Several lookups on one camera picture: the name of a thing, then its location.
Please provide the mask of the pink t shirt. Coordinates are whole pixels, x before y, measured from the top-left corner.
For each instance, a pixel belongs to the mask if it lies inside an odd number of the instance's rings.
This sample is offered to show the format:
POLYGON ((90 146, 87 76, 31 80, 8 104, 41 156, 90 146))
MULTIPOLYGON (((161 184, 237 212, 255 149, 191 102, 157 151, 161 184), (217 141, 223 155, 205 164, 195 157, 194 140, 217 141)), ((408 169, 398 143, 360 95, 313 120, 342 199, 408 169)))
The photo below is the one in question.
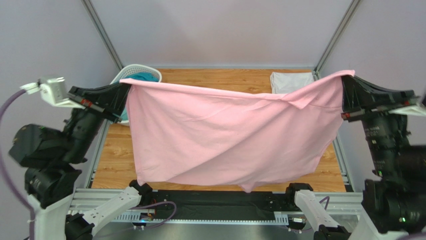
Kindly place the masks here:
POLYGON ((291 93, 131 78, 126 111, 139 184, 280 184, 313 173, 343 123, 341 70, 291 93))

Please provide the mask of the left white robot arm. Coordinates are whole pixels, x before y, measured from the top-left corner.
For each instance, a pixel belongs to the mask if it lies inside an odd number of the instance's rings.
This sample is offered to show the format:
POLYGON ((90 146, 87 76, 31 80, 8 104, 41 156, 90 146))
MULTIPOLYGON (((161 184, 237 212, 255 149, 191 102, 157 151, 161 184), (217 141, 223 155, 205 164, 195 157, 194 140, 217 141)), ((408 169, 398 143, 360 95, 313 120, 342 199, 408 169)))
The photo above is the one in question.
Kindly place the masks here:
POLYGON ((21 93, 41 93, 55 107, 71 108, 63 130, 28 124, 15 135, 9 155, 22 167, 27 204, 31 207, 32 240, 91 240, 123 212, 152 203, 148 184, 130 182, 122 192, 85 213, 68 214, 86 153, 104 121, 121 120, 131 85, 114 83, 98 88, 72 87, 63 82, 33 82, 21 93))

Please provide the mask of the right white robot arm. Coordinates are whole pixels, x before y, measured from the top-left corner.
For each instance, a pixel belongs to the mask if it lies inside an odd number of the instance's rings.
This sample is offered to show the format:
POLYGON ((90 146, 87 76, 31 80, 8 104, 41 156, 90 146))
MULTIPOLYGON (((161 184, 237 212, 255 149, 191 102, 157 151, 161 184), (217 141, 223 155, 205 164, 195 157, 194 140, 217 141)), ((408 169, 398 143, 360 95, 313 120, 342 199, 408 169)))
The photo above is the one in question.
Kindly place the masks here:
POLYGON ((353 232, 333 220, 306 183, 285 195, 301 210, 316 240, 423 240, 426 237, 426 147, 411 145, 408 116, 425 116, 426 98, 357 76, 342 77, 342 118, 361 121, 380 180, 366 179, 362 211, 353 232))

